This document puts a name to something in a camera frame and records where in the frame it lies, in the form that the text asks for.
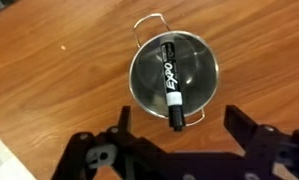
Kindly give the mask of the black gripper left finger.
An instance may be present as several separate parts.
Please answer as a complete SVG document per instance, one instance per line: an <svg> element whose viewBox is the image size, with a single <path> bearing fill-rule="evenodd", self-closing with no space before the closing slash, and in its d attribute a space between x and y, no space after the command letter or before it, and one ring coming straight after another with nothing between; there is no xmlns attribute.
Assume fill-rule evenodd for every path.
<svg viewBox="0 0 299 180"><path fill-rule="evenodd" d="M130 132L131 130L131 107L123 106L121 109L118 129L120 132Z"/></svg>

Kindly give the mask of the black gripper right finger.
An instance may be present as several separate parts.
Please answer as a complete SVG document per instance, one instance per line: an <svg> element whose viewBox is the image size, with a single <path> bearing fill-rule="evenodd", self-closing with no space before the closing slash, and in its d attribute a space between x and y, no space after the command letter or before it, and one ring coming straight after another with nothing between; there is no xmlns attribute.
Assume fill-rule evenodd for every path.
<svg viewBox="0 0 299 180"><path fill-rule="evenodd" d="M224 116L224 127L245 149L251 141L258 124L235 105L227 105Z"/></svg>

